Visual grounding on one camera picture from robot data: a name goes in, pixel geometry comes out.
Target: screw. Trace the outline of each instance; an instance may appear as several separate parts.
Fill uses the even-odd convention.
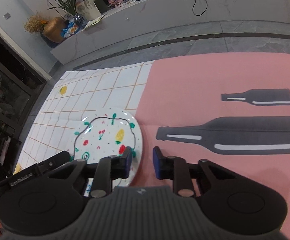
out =
[[[194,192],[191,189],[183,188],[178,191],[178,195],[181,197],[191,197],[194,195]]]
[[[101,198],[101,197],[106,196],[106,192],[104,190],[102,190],[102,189],[96,189],[96,190],[93,190],[91,192],[91,196],[93,198]]]

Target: pineapple drawing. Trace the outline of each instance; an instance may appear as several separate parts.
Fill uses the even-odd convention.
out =
[[[122,142],[122,140],[123,140],[123,138],[124,138],[124,130],[123,129],[120,129],[118,132],[117,132],[117,134],[116,134],[116,136],[115,136],[115,143],[116,144],[120,144],[121,142]]]

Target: plate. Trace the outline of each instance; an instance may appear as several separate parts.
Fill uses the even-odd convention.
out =
[[[120,108],[102,108],[85,117],[73,131],[66,149],[72,159],[85,159],[87,163],[98,163],[103,157],[124,152],[125,147],[133,149],[133,160],[127,179],[116,179],[115,186],[128,186],[138,170],[143,137],[136,119],[126,110]],[[86,194],[93,179],[89,179]]]

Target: white tile pattern mat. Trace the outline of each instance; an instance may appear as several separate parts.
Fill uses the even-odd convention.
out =
[[[21,167],[25,169],[65,150],[77,121],[97,109],[119,107],[135,115],[152,63],[67,71],[35,118],[18,159]]]

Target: light switch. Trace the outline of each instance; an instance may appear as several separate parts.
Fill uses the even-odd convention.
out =
[[[11,16],[10,16],[10,14],[9,13],[7,13],[6,15],[4,15],[4,18],[5,19],[9,19]]]

